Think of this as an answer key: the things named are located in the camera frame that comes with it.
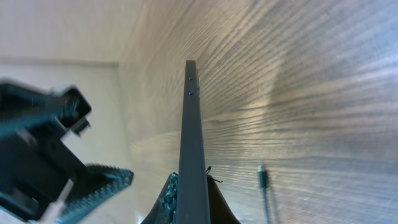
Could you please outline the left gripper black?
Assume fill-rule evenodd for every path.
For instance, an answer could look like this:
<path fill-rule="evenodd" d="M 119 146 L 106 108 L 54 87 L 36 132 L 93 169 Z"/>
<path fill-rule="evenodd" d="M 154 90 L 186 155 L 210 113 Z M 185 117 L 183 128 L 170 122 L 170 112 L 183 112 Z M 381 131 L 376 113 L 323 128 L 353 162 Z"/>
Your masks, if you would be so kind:
<path fill-rule="evenodd" d="M 57 218 L 77 224 L 132 184 L 129 169 L 85 166 L 62 138 L 89 126 L 91 106 L 79 89 L 60 93 L 1 81 L 1 207 L 24 220 L 39 220 L 69 180 L 77 182 Z"/>

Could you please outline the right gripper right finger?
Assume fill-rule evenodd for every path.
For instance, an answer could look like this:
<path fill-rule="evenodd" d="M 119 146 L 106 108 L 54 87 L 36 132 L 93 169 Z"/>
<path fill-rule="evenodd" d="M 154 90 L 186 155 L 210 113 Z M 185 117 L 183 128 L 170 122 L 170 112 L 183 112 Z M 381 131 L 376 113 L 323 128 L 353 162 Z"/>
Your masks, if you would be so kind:
<path fill-rule="evenodd" d="M 239 220 L 234 216 L 216 184 L 217 182 L 221 183 L 221 181 L 214 179 L 210 175 L 210 170 L 211 166 L 209 166 L 206 170 L 206 177 L 211 224 L 240 224 Z"/>

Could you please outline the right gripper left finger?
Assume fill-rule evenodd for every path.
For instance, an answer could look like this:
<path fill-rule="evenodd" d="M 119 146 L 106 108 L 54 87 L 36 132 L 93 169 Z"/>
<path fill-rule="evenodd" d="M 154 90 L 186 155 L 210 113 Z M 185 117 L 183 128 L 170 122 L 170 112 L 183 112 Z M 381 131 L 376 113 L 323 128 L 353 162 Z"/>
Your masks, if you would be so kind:
<path fill-rule="evenodd" d="M 154 206 L 141 224 L 176 224 L 178 174 L 173 172 L 166 180 Z"/>

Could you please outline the Samsung Galaxy smartphone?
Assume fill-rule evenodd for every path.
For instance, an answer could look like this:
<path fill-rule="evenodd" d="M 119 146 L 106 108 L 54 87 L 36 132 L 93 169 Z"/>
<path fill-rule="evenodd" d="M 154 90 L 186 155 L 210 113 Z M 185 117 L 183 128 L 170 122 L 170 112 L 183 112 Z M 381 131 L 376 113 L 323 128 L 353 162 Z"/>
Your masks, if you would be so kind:
<path fill-rule="evenodd" d="M 187 60 L 185 65 L 176 222 L 181 224 L 210 222 L 200 88 L 194 60 Z"/>

